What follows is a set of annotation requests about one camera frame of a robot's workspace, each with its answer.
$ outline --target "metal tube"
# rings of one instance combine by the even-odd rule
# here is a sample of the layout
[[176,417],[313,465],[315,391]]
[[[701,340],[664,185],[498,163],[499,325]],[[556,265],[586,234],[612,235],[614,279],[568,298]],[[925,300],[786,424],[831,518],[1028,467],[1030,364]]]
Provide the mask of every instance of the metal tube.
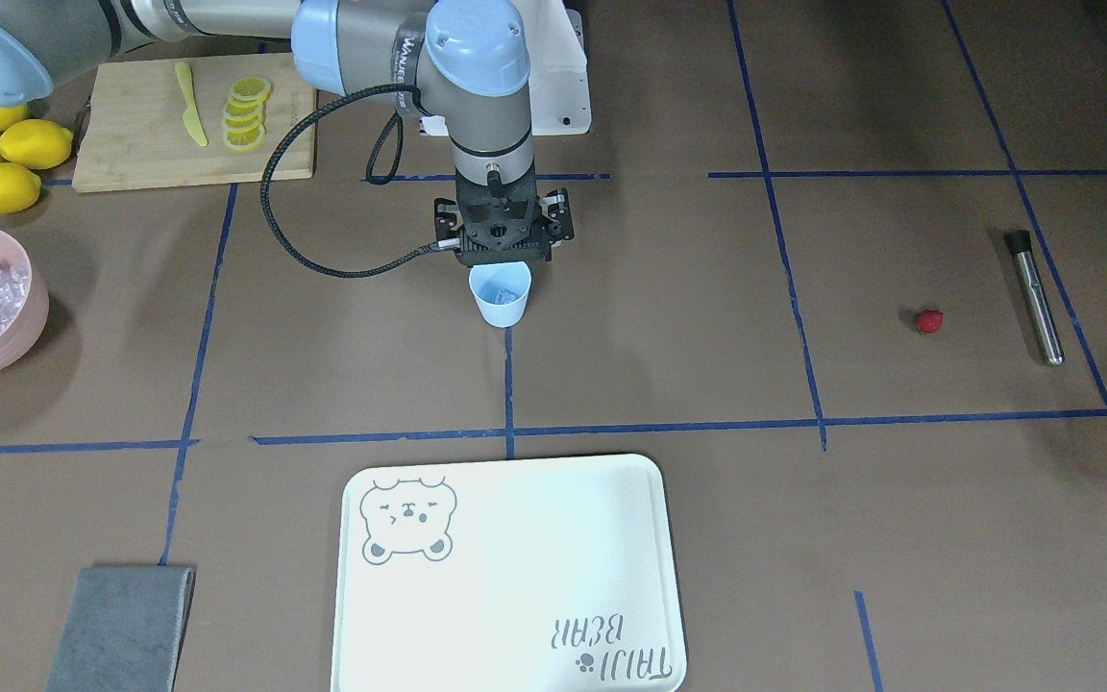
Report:
[[1045,288],[1041,285],[1041,275],[1036,271],[1036,259],[1032,256],[1032,237],[1026,230],[1006,235],[1006,248],[1015,259],[1015,270],[1018,272],[1020,288],[1023,299],[1027,301],[1028,316],[1032,318],[1032,329],[1041,343],[1041,353],[1045,363],[1059,366],[1065,362],[1062,352],[1062,341],[1058,341],[1058,330],[1053,324],[1053,312],[1045,299]]

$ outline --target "cutting board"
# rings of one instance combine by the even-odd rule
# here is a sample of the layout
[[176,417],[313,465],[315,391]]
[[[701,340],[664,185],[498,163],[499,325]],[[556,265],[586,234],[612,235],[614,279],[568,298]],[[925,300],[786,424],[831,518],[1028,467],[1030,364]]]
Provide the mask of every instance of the cutting board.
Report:
[[[194,74],[207,146],[182,126],[185,102],[173,74],[178,61],[107,62],[92,86],[87,133],[75,158],[71,187],[76,193],[185,185],[258,183],[263,166],[289,130],[315,109],[315,87],[293,66],[290,53],[186,58]],[[234,152],[221,143],[221,113],[229,87],[244,76],[272,80],[263,143]],[[313,136],[309,127],[289,146],[273,178],[313,175]]]

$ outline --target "bear ear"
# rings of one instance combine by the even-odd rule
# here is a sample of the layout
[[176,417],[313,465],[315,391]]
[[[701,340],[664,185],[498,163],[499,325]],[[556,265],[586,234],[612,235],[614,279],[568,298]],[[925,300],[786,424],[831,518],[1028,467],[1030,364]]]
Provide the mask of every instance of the bear ear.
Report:
[[391,560],[391,550],[383,548],[381,544],[374,543],[374,540],[366,540],[365,546],[361,546],[361,555],[371,565],[382,565],[382,562]]
[[431,543],[430,546],[422,549],[422,552],[425,552],[427,559],[435,562],[444,559],[444,557],[447,557],[449,552],[452,552],[452,537],[444,534],[438,538],[435,538],[434,543]]

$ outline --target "black cable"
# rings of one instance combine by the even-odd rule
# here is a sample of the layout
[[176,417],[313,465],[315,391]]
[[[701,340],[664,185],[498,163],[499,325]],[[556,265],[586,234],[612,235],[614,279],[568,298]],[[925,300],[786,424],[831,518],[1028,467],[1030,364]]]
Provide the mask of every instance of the black cable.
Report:
[[[379,162],[379,152],[382,152],[383,144],[386,144],[391,131],[400,126],[396,131],[396,156],[391,161],[391,171],[387,175],[374,175],[374,164]],[[382,128],[377,142],[374,143],[373,152],[370,152],[370,161],[365,163],[365,183],[370,185],[386,185],[396,178],[396,171],[400,171],[400,155],[404,153],[404,118],[400,113],[393,113],[387,121],[386,127]]]
[[[263,166],[263,178],[260,179],[259,183],[259,202],[262,203],[263,206],[263,218],[267,219],[268,227],[272,229],[272,236],[275,236],[276,239],[280,241],[281,248],[284,248],[286,252],[293,256],[293,259],[296,259],[296,261],[302,264],[302,266],[309,268],[309,270],[317,271],[325,276],[333,276],[335,277],[335,279],[368,279],[368,277],[377,276],[381,275],[382,272],[394,270],[394,268],[400,267],[400,265],[410,261],[410,259],[415,259],[422,255],[436,252],[437,250],[441,249],[438,242],[431,242],[428,245],[422,245],[421,248],[417,248],[416,250],[413,250],[412,252],[404,255],[402,258],[392,259],[392,261],[382,265],[381,267],[374,267],[373,270],[365,270],[365,271],[333,270],[333,268],[320,265],[319,262],[313,261],[313,259],[307,258],[307,256],[298,251],[298,249],[296,249],[293,245],[289,242],[288,237],[284,236],[284,231],[280,230],[280,225],[276,223],[276,215],[272,215],[272,198],[271,198],[272,175],[276,174],[276,167],[280,165],[280,157],[284,155],[287,149],[289,149],[289,146],[293,144],[296,140],[298,140],[298,136],[302,135],[302,132],[307,131],[307,127],[312,126],[312,124],[315,124],[317,122],[325,117],[325,115],[334,113],[334,111],[342,109],[342,106],[344,105],[350,105],[353,102],[361,101],[363,99],[369,99],[370,96],[379,96],[382,95],[382,93],[395,93],[397,91],[407,91],[412,93],[414,104],[418,104],[418,102],[421,102],[421,91],[416,86],[412,86],[411,84],[379,84],[379,86],[370,86],[368,89],[363,89],[363,91],[355,91],[353,93],[350,93],[350,95],[348,96],[341,96],[339,99],[335,99],[334,101],[329,102],[329,104],[319,106],[319,109],[313,111],[313,113],[307,115],[307,117],[303,117],[302,121],[298,122],[298,124],[294,124],[293,130],[290,130],[288,132],[288,135],[281,137],[280,144],[277,144],[276,146],[276,152],[272,153],[272,156],[269,157],[267,161],[267,165]],[[382,140],[385,140],[385,135],[389,132],[390,127],[389,130],[383,131],[383,136],[381,136],[381,143],[377,143],[375,145],[375,148],[377,149],[382,148]],[[400,162],[400,152],[397,148],[395,166],[399,166],[399,162]]]

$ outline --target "folded towel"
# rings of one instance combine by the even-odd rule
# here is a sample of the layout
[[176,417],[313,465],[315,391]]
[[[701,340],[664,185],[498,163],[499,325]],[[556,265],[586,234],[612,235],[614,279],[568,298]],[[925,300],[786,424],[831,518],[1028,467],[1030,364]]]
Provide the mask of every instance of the folded towel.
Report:
[[194,570],[80,570],[45,692],[172,692]]

